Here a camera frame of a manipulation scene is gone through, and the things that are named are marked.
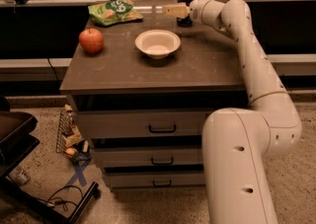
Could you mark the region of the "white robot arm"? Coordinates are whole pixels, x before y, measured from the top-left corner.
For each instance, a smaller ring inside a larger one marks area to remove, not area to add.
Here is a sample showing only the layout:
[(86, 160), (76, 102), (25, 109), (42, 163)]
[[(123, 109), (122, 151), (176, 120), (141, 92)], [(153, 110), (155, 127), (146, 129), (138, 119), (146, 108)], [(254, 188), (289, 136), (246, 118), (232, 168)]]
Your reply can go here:
[(278, 224), (263, 164), (300, 139), (295, 105), (259, 44), (243, 0), (166, 5), (167, 16), (190, 18), (233, 39), (249, 106), (213, 112), (202, 130), (210, 224)]

